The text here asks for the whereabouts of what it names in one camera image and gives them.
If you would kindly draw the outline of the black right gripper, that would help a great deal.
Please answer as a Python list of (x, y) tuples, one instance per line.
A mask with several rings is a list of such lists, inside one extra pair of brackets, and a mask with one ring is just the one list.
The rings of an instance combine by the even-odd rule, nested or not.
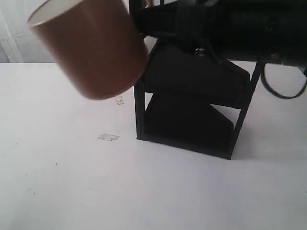
[(305, 0), (219, 0), (209, 7), (204, 36), (227, 59), (288, 66), (307, 64)]

